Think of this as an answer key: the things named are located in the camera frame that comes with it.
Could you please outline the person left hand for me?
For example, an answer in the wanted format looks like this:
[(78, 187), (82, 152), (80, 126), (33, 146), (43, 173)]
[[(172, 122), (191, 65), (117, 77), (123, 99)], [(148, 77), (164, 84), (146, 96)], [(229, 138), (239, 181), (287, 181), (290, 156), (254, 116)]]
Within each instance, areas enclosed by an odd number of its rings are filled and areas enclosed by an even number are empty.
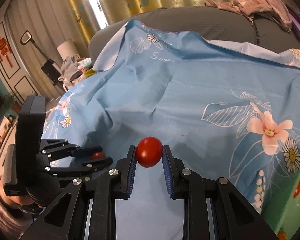
[(0, 192), (0, 198), (4, 204), (12, 209), (19, 209), (19, 206), (34, 204), (34, 201), (29, 196), (6, 196), (4, 192)]

